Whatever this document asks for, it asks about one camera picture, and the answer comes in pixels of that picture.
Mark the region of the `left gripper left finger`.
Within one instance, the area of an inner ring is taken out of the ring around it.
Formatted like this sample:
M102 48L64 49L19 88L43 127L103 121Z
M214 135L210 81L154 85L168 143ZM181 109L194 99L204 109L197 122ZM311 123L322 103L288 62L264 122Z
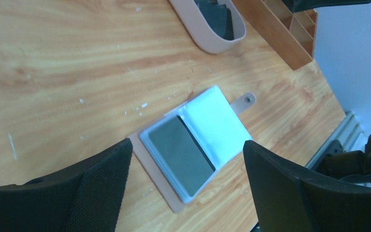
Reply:
M0 232L113 232L132 151L126 138L54 173L0 186Z

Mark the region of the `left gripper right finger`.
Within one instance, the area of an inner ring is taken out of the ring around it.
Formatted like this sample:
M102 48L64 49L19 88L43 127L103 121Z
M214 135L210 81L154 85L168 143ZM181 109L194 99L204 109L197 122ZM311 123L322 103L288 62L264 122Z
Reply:
M243 157L263 232L371 232L371 188L337 180L248 140Z

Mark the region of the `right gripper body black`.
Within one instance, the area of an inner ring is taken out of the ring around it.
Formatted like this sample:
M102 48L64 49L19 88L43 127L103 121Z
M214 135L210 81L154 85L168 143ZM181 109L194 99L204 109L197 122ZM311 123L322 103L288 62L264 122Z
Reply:
M282 0L292 13L303 12L319 7L369 4L371 0Z

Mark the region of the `black credit card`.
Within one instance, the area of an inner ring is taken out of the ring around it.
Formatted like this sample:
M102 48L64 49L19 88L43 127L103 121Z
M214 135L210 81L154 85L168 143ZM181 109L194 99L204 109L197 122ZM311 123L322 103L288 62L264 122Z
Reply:
M184 202L191 201L216 171L180 116L151 129L153 156Z

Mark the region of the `pink card holder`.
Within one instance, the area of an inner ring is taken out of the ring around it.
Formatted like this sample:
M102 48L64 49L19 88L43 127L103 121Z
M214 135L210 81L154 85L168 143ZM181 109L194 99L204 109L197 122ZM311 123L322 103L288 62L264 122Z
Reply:
M174 213L252 139L239 114L255 103L251 92L230 103L213 86L129 135L135 156Z

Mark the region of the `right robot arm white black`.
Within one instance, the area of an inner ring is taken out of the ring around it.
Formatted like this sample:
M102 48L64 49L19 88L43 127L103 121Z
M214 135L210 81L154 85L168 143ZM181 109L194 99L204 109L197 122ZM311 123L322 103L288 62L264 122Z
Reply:
M344 74L353 83L344 94L371 110L371 0L287 0L285 4L293 13L314 8L340 11L339 17L328 18L338 31L326 51L332 54L332 67L340 70L341 63L349 64ZM364 151L326 155L320 166L335 178L371 184L371 134Z

